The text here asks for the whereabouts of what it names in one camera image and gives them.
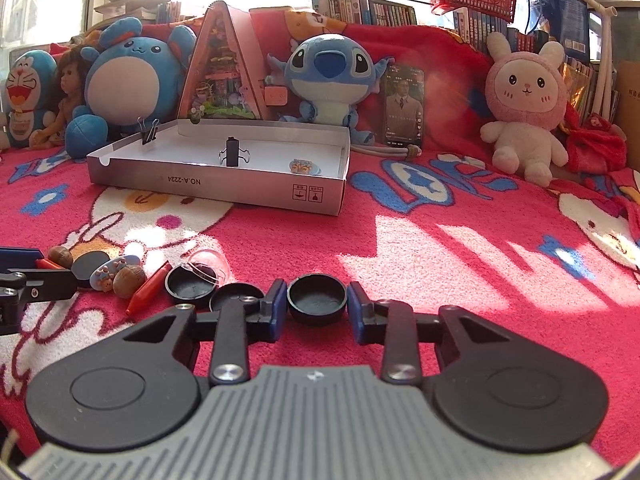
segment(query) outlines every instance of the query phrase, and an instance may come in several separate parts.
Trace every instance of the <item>open white box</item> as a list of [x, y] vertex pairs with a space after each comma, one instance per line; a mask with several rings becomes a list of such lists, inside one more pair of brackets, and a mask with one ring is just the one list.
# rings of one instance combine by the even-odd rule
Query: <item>open white box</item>
[[[249, 151], [248, 163], [220, 164], [227, 137]], [[163, 124], [147, 144], [136, 134], [96, 150], [87, 164], [94, 184], [337, 216], [349, 153], [349, 131], [340, 126], [177, 120]], [[321, 174], [291, 173], [295, 158], [311, 160]]]

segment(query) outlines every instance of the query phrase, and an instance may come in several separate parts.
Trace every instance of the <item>man on phone screen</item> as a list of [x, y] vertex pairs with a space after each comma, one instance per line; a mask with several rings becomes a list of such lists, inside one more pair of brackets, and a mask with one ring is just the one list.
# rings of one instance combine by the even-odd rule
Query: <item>man on phone screen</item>
[[391, 138], [413, 140], [422, 126], [422, 103], [409, 95], [409, 81], [396, 83], [396, 93], [386, 98], [386, 130]]

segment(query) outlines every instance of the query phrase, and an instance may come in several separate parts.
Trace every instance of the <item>stitch's nose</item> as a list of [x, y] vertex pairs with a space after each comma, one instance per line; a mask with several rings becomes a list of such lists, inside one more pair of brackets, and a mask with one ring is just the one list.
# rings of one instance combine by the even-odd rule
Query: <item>stitch's nose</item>
[[314, 57], [314, 65], [325, 78], [339, 76], [347, 66], [347, 60], [341, 52], [318, 52]]

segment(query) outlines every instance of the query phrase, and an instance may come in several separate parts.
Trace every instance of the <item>printed symbol on box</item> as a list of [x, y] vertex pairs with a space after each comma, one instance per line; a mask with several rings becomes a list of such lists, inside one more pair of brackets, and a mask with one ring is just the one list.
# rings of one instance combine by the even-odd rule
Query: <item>printed symbol on box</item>
[[309, 198], [307, 199], [309, 202], [317, 202], [319, 204], [322, 203], [322, 190], [323, 187], [318, 186], [309, 186]]
[[306, 200], [306, 186], [293, 185], [293, 200]]

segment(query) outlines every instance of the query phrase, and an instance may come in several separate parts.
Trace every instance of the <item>smartphone screen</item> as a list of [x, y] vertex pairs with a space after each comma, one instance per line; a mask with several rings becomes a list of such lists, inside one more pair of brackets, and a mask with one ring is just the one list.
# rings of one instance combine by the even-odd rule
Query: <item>smartphone screen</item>
[[383, 76], [385, 135], [388, 146], [422, 146], [424, 131], [424, 72], [408, 65], [393, 64]]

